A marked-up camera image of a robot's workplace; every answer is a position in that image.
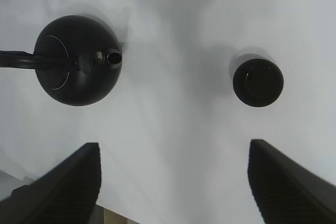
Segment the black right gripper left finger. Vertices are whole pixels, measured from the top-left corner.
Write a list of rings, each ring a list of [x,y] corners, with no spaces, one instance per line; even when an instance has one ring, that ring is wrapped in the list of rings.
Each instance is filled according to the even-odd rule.
[[[1,201],[1,223],[88,223],[101,187],[98,143],[86,143]]]

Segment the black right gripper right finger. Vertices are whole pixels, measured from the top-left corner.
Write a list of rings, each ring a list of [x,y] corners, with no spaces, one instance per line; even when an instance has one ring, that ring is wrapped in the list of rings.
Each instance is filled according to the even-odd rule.
[[[265,223],[335,223],[335,186],[264,140],[251,140],[248,182]]]

